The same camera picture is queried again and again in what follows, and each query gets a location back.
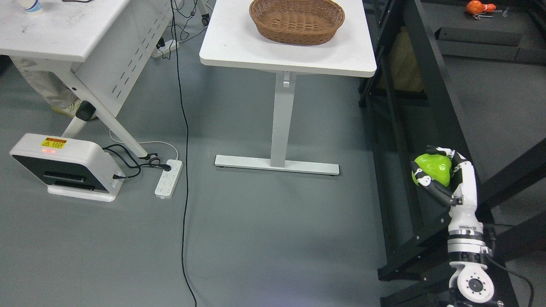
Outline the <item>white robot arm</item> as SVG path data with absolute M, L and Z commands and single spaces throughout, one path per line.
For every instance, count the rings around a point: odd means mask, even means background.
M 448 237 L 449 265 L 456 269 L 449 279 L 450 303 L 483 304 L 494 296 L 494 285 L 486 273 L 486 256 L 490 248 L 483 235 L 471 230 L 450 231 Z

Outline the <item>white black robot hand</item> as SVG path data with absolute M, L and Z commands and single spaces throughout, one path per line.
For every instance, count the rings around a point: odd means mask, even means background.
M 417 185 L 422 187 L 429 196 L 439 204 L 449 208 L 451 222 L 448 225 L 450 235 L 483 235 L 483 224 L 476 218 L 478 195 L 476 191 L 476 175 L 470 160 L 452 148 L 428 145 L 427 154 L 442 155 L 452 161 L 453 169 L 450 183 L 454 188 L 445 187 L 434 179 L 415 161 L 411 161 L 412 175 Z

